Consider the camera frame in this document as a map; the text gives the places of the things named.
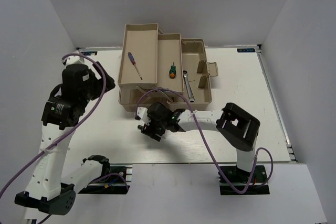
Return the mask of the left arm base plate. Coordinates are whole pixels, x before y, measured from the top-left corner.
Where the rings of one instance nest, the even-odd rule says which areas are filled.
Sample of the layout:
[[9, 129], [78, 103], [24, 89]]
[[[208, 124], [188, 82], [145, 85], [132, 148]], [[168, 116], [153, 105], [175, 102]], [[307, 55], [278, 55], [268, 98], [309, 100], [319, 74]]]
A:
[[132, 165], [111, 164], [109, 173], [119, 175], [110, 175], [107, 178], [101, 179], [96, 183], [91, 183], [79, 194], [85, 195], [126, 195], [128, 188], [131, 186], [132, 180]]

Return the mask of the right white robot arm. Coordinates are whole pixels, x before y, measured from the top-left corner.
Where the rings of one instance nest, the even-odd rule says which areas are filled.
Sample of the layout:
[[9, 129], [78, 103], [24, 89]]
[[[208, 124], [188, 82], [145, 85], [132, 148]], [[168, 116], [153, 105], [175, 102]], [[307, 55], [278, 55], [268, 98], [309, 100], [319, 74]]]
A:
[[256, 175], [253, 163], [260, 121], [234, 103], [212, 111], [171, 111], [161, 103], [154, 103], [149, 108], [137, 108], [135, 118], [144, 122], [144, 125], [138, 126], [141, 133], [158, 142], [166, 131], [175, 133], [201, 129], [220, 132], [236, 149], [238, 177], [247, 182]]

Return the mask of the beige plastic toolbox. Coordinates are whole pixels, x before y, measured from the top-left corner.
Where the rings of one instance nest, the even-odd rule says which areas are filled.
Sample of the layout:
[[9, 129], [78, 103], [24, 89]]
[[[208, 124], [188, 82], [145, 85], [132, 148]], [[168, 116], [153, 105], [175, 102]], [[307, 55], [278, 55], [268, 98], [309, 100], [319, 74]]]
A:
[[[140, 79], [128, 58], [134, 56]], [[175, 62], [176, 77], [169, 77]], [[136, 106], [149, 107], [161, 102], [170, 109], [186, 108], [188, 99], [183, 70], [195, 98], [193, 109], [206, 110], [212, 102], [211, 77], [218, 76], [216, 62], [207, 60], [205, 43], [201, 38], [182, 38], [180, 34], [164, 34], [158, 24], [127, 24], [118, 76], [119, 104], [127, 111]]]

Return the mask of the short silver wrench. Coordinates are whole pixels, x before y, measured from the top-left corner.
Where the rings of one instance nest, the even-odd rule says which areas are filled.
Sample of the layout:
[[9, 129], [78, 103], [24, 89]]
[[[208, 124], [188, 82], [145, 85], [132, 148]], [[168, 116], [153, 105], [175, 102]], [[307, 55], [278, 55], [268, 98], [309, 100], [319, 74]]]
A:
[[184, 77], [184, 83], [185, 83], [185, 86], [186, 86], [189, 102], [194, 103], [195, 98], [194, 98], [194, 95], [193, 95], [193, 92], [192, 92], [192, 89], [191, 89], [191, 86], [190, 86], [190, 82], [188, 80], [188, 73], [187, 73], [186, 70], [183, 70], [183, 77]]

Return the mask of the blue handled screwdriver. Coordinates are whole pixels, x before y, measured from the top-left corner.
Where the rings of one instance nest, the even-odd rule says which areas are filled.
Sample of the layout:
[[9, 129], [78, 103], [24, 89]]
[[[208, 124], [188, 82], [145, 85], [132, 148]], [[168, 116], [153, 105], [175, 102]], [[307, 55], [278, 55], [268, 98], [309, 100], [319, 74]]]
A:
[[139, 70], [138, 70], [138, 67], [137, 67], [137, 65], [136, 65], [134, 56], [133, 56], [133, 54], [132, 54], [131, 52], [128, 52], [128, 58], [129, 58], [130, 62], [132, 63], [132, 65], [135, 67], [135, 69], [136, 69], [136, 71], [137, 71], [137, 73], [138, 73], [140, 79], [143, 80], [143, 78], [142, 78], [142, 76], [141, 76], [141, 74], [140, 74], [140, 72], [139, 72]]

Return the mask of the green orange stubby screwdriver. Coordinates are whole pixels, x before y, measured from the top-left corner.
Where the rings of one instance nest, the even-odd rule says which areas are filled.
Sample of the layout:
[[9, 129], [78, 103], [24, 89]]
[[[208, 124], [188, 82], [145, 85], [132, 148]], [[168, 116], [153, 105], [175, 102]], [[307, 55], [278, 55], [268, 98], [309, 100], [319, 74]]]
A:
[[170, 66], [169, 77], [170, 77], [171, 79], [174, 79], [174, 78], [176, 77], [176, 66], [175, 66], [175, 62], [173, 62], [173, 64]]

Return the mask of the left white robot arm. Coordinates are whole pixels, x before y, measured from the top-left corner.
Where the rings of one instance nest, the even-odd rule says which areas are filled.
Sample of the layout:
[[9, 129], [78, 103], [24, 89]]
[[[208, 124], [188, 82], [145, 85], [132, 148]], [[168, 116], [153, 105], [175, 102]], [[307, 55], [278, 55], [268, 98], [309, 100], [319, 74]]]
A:
[[100, 79], [81, 60], [67, 57], [62, 83], [52, 90], [44, 107], [40, 152], [32, 177], [26, 189], [16, 194], [15, 204], [64, 216], [73, 207], [76, 194], [90, 182], [110, 178], [109, 160], [101, 155], [84, 158], [77, 170], [62, 177], [71, 138], [80, 122], [89, 116], [86, 106], [93, 100], [100, 102], [115, 87], [99, 62], [94, 62], [93, 67]]

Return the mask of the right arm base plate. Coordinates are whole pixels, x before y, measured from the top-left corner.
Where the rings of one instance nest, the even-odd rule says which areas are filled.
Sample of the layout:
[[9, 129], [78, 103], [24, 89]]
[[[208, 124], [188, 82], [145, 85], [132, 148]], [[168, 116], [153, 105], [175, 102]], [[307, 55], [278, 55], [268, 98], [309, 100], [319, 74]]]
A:
[[[248, 182], [250, 173], [238, 169], [236, 166], [221, 166], [222, 172], [226, 175], [228, 180], [238, 189], [243, 190]], [[219, 190], [221, 196], [238, 195], [219, 175]], [[249, 188], [245, 195], [269, 195], [270, 190], [267, 182], [267, 174], [264, 165], [257, 165], [254, 171], [253, 178], [249, 184]]]

